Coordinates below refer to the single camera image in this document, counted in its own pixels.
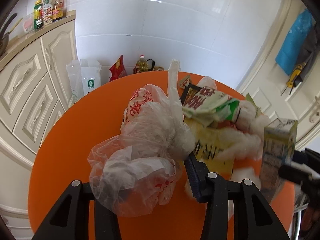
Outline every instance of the small box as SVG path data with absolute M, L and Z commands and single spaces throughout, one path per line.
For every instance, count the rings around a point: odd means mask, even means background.
M 297 137 L 298 121 L 277 118 L 264 128 L 260 171 L 261 193 L 270 203 L 281 191 L 284 180 L 278 176 L 283 164 L 290 164 Z

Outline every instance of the orange table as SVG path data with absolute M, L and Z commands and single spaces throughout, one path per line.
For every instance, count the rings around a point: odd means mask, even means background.
M 187 73 L 180 72 L 179 79 Z M 134 90 L 154 84 L 167 91 L 167 71 L 130 75 L 107 83 L 72 106 L 52 128 L 36 157 L 30 179 L 28 212 L 36 231 L 50 208 L 74 179 L 89 181 L 87 157 L 91 148 L 120 133 L 123 111 Z M 202 76 L 191 74 L 197 83 Z M 228 86 L 217 82 L 219 90 L 243 99 Z M 253 166 L 260 172 L 260 162 L 235 161 L 234 168 Z M 137 218 L 119 217 L 123 240 L 200 239 L 204 222 L 204 206 L 188 199 L 184 192 L 187 176 L 184 171 L 169 204 Z M 286 183 L 272 207 L 288 230 L 293 214 L 293 184 Z M 90 239 L 94 239 L 93 219 L 89 222 Z M 228 239 L 233 239 L 233 219 L 229 221 Z

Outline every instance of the drawer handle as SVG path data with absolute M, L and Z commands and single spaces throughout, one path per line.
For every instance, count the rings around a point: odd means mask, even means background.
M 13 91 L 15 91 L 18 88 L 18 86 L 20 86 L 20 84 L 24 81 L 24 79 L 30 73 L 30 71 L 31 71 L 31 68 L 28 68 L 27 71 L 23 74 L 22 78 L 19 80 L 19 82 L 15 84 L 14 87 L 12 88 Z
M 48 57 L 48 61 L 49 61 L 49 68 L 52 70 L 52 66 L 51 66 L 51 57 L 50 57 L 50 54 L 49 54 L 49 51 L 48 49 L 45 49 L 44 50 L 45 54 L 47 55 Z
M 40 114 L 41 114 L 41 112 L 42 112 L 42 108 L 43 108 L 44 104 L 45 104 L 45 100 L 42 101 L 41 106 L 40 106 L 40 111 L 39 111 L 39 113 L 36 115 L 36 117 L 33 119 L 33 123 L 36 123 L 36 121 L 38 120 L 38 118 L 39 118 L 39 116 L 40 116 Z

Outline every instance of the red bag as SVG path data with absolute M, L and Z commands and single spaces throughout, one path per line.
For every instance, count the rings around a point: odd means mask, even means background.
M 123 66 L 123 55 L 117 60 L 117 62 L 110 68 L 112 77 L 110 81 L 127 76 L 127 72 Z

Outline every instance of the green bottle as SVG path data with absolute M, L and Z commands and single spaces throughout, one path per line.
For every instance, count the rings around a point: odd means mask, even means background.
M 34 7 L 35 17 L 34 17 L 34 25 L 35 30 L 43 27 L 42 21 L 42 0 L 36 1 L 36 5 Z

